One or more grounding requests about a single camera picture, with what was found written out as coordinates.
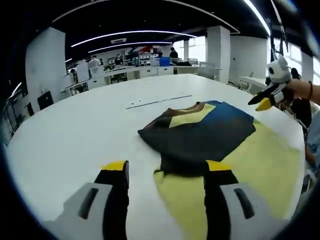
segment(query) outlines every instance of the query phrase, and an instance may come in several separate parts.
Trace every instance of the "window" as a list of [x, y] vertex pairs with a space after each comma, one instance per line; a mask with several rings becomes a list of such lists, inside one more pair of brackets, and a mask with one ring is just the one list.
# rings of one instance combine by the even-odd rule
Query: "window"
[[320, 85], [320, 62], [313, 57], [313, 84]]
[[[280, 39], [274, 39], [273, 43], [275, 46], [275, 50], [279, 51], [280, 50]], [[288, 51], [287, 51], [286, 44], [284, 41], [282, 42], [282, 46], [283, 46], [283, 56], [288, 63], [288, 67], [296, 68], [298, 73], [300, 75], [302, 75], [302, 52], [301, 52], [300, 47], [293, 45], [292, 43], [288, 43]], [[267, 51], [269, 51], [269, 52], [271, 51], [270, 39], [268, 39]], [[267, 57], [268, 57], [267, 63], [269, 63], [270, 57], [271, 57], [270, 54], [267, 54]]]
[[189, 39], [189, 58], [199, 62], [206, 61], [206, 37], [199, 36]]
[[184, 48], [184, 41], [176, 41], [173, 43], [173, 47], [175, 51], [178, 53], [178, 57], [180, 59], [185, 59], [185, 48]]

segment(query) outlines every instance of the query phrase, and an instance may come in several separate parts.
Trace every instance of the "blue fabric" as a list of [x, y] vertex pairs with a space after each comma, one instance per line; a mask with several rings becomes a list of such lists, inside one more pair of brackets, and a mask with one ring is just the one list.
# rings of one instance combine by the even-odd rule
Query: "blue fabric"
[[200, 122], [200, 124], [206, 124], [212, 121], [224, 121], [230, 120], [232, 118], [242, 118], [247, 119], [248, 122], [252, 123], [254, 121], [254, 117], [245, 113], [244, 111], [226, 103], [219, 101], [207, 101], [206, 104], [214, 105], [215, 109], [213, 109], [204, 119]]
[[306, 144], [310, 148], [311, 153], [315, 159], [315, 166], [319, 169], [320, 166], [320, 111], [317, 112], [311, 121]]

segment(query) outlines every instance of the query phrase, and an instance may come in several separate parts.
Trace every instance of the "strip light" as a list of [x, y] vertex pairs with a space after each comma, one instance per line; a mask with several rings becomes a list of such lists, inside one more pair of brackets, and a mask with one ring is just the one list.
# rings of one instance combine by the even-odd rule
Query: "strip light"
[[126, 46], [126, 45], [134, 45], [134, 44], [172, 44], [172, 42], [169, 42], [169, 41], [142, 41], [142, 42], [124, 43], [124, 44], [106, 46], [106, 47], [99, 48], [99, 49], [96, 49], [96, 50], [88, 51], [88, 54], [96, 52], [96, 51], [99, 51], [99, 50], [103, 50], [103, 49], [110, 49], [110, 48]]
[[266, 21], [263, 19], [263, 17], [261, 16], [260, 12], [258, 11], [258, 9], [255, 7], [255, 5], [253, 5], [253, 3], [250, 0], [243, 0], [248, 6], [249, 8], [251, 8], [251, 10], [254, 12], [255, 16], [259, 19], [259, 21], [262, 23], [262, 26], [264, 27], [266, 33], [270, 36], [271, 32], [270, 29], [266, 23]]
[[20, 83], [18, 84], [18, 86], [16, 86], [16, 88], [13, 90], [11, 96], [15, 95], [15, 93], [16, 93], [16, 91], [18, 90], [18, 88], [20, 87], [21, 83], [22, 83], [22, 82], [20, 82]]
[[138, 30], [138, 31], [123, 31], [123, 32], [116, 32], [116, 33], [111, 33], [111, 34], [107, 34], [107, 35], [102, 35], [102, 36], [97, 36], [94, 38], [90, 38], [88, 40], [84, 40], [81, 42], [78, 42], [76, 44], [73, 44], [71, 47], [75, 47], [78, 46], [80, 44], [84, 44], [96, 39], [101, 39], [101, 38], [105, 38], [105, 37], [110, 37], [110, 36], [115, 36], [115, 35], [122, 35], [122, 34], [136, 34], [136, 33], [160, 33], [160, 34], [176, 34], [176, 35], [183, 35], [183, 36], [188, 36], [191, 38], [196, 38], [197, 36], [195, 35], [191, 35], [191, 34], [186, 34], [186, 33], [182, 33], [182, 32], [174, 32], [174, 31], [158, 31], [158, 30]]

